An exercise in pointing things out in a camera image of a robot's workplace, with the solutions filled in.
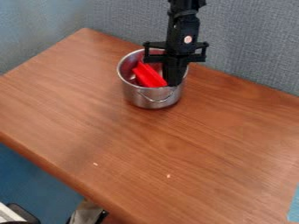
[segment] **blue-gray carpet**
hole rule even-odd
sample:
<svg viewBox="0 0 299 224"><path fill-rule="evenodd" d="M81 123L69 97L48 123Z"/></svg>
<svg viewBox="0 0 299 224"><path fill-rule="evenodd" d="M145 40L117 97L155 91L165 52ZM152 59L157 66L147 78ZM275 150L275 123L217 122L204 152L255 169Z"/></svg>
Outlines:
<svg viewBox="0 0 299 224"><path fill-rule="evenodd" d="M41 221L64 224L83 197L0 144L0 201L16 203Z"/></svg>

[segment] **red object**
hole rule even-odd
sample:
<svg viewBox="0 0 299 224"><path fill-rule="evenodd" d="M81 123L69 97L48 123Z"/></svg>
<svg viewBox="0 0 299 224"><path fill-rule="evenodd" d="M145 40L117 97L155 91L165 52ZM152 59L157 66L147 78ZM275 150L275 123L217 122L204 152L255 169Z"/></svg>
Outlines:
<svg viewBox="0 0 299 224"><path fill-rule="evenodd" d="M136 81L145 88L161 88L167 86L167 82L161 75L141 61L137 62L133 68Z"/></svg>

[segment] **stainless steel pot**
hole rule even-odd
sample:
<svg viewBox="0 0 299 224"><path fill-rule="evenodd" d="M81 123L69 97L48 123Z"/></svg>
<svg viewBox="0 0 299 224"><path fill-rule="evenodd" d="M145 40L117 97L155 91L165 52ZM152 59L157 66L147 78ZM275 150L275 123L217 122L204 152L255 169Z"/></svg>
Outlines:
<svg viewBox="0 0 299 224"><path fill-rule="evenodd" d="M151 54L161 54L163 50L151 49ZM136 83L136 76L132 69L136 62L143 60L144 49L131 52L117 63L116 71L123 81L123 93L125 99L137 107L144 109L161 109L173 105L183 93L183 83L188 69L185 71L183 82L177 87L140 87ZM161 64L151 64L153 69L161 74Z"/></svg>

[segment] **robotic arm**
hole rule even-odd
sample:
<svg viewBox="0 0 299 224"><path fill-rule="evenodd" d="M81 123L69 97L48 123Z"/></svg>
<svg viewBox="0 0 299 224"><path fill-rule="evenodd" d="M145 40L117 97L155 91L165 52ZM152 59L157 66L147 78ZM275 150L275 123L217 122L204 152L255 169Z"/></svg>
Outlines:
<svg viewBox="0 0 299 224"><path fill-rule="evenodd" d="M169 87L180 85L191 62L205 61L209 44L199 43L200 20L196 17L205 0L168 0L168 31L164 42L144 43L144 63L163 63L163 78ZM164 54L149 54L149 48L164 49Z"/></svg>

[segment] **wooden table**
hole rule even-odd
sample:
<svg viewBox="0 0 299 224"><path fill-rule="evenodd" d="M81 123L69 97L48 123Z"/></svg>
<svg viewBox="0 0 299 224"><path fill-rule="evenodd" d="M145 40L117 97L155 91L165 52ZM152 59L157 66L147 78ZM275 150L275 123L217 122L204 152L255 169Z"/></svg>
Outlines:
<svg viewBox="0 0 299 224"><path fill-rule="evenodd" d="M282 224L299 182L299 98L191 65L176 106L123 99L141 48L89 29L0 78L0 142L129 224Z"/></svg>

